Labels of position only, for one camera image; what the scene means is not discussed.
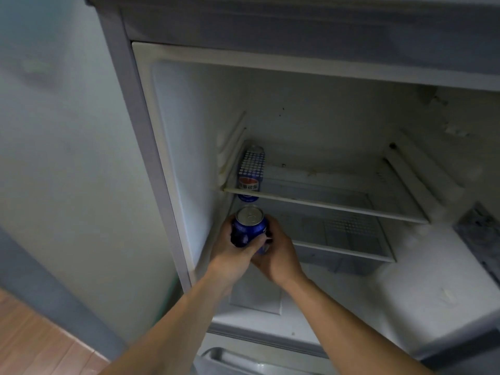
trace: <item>wooden floor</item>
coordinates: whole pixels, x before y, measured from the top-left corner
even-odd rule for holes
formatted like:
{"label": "wooden floor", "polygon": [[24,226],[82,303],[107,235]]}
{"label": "wooden floor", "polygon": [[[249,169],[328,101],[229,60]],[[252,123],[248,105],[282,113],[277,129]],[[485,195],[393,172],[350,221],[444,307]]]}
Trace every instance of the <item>wooden floor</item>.
{"label": "wooden floor", "polygon": [[108,363],[0,289],[0,375],[94,375]]}

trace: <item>hand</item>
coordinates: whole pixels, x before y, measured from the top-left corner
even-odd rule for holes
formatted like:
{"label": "hand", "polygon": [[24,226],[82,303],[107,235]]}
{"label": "hand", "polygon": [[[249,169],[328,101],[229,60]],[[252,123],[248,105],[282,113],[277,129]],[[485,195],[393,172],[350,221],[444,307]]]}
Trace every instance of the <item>hand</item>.
{"label": "hand", "polygon": [[216,279],[221,287],[222,296],[231,293],[233,284],[240,279],[253,255],[266,242],[266,235],[261,234],[248,243],[246,247],[238,248],[231,243],[231,229],[234,215],[229,216],[221,226],[216,243],[210,254],[210,264],[207,275]]}
{"label": "hand", "polygon": [[272,244],[266,254],[254,256],[252,263],[269,280],[286,290],[286,287],[295,280],[306,278],[306,276],[302,271],[290,237],[283,232],[274,217],[266,215],[266,218],[269,221]]}

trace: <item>forearm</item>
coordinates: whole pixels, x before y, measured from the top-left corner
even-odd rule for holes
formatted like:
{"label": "forearm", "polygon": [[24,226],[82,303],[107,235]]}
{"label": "forearm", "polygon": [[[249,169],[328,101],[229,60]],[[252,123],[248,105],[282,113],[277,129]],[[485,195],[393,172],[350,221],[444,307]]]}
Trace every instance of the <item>forearm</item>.
{"label": "forearm", "polygon": [[342,375],[432,372],[369,327],[306,277],[285,287]]}
{"label": "forearm", "polygon": [[210,325],[223,290],[207,273],[175,306],[103,375],[182,375]]}

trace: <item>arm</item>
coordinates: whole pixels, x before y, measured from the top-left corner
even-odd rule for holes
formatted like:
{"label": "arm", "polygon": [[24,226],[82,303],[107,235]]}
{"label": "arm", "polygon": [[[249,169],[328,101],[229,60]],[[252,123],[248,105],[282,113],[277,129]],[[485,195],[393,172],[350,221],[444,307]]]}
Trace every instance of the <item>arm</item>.
{"label": "arm", "polygon": [[245,249],[231,244],[232,216],[222,225],[205,276],[175,306],[102,375],[183,375],[189,372],[219,301],[230,294],[253,254],[264,244],[264,234]]}
{"label": "arm", "polygon": [[427,375],[420,362],[369,327],[310,281],[301,269],[291,239],[270,221],[273,243],[253,263],[293,298],[342,375]]}

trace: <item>soda can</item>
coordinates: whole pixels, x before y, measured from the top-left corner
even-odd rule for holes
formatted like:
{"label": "soda can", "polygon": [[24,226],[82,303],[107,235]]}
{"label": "soda can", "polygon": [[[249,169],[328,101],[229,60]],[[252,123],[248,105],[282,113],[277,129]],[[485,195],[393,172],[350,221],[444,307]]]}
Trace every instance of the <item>soda can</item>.
{"label": "soda can", "polygon": [[[260,191],[260,185],[264,177],[264,162],[266,154],[264,149],[257,145],[252,145],[245,151],[243,159],[238,169],[238,188],[253,192]],[[244,202],[254,202],[257,196],[238,195]]]}
{"label": "soda can", "polygon": [[[252,239],[264,233],[269,236],[269,222],[262,209],[246,205],[236,212],[231,232],[231,242],[236,247],[245,247]],[[269,249],[270,240],[257,253],[264,254]]]}

